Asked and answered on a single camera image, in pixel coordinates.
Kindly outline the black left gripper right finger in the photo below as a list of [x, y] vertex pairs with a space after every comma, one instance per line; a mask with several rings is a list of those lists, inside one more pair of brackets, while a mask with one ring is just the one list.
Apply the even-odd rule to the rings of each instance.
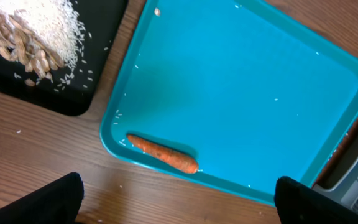
[[287, 176], [276, 182], [274, 204], [282, 224], [358, 224], [358, 214]]

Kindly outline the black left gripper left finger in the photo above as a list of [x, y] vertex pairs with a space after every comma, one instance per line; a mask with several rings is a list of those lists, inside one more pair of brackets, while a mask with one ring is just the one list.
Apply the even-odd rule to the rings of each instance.
[[82, 179], [71, 172], [0, 208], [0, 224], [72, 224], [83, 198]]

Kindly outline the orange carrot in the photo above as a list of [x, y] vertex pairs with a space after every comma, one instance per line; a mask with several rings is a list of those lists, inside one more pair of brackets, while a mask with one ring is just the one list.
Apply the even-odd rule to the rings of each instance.
[[198, 172], [198, 162], [188, 154], [156, 144], [133, 134], [128, 134], [126, 137], [135, 147], [181, 172], [186, 174]]

